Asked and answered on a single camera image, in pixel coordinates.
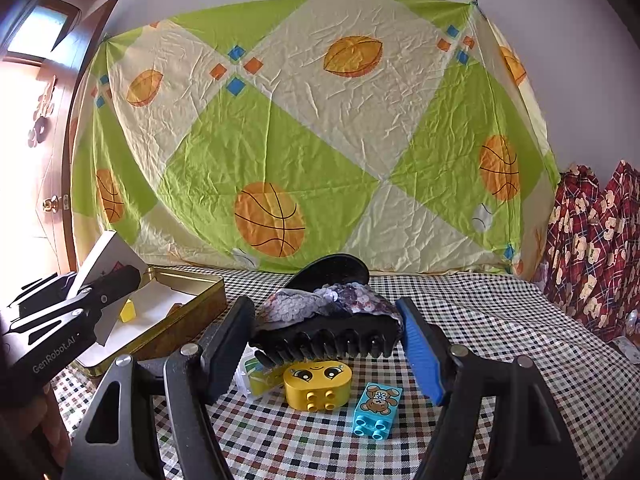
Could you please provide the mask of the person's left hand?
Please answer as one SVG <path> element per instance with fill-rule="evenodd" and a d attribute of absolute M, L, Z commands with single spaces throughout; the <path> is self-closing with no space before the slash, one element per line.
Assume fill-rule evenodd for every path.
<path fill-rule="evenodd" d="M 69 452 L 50 382 L 22 405 L 1 402 L 2 479 L 61 479 Z"/>

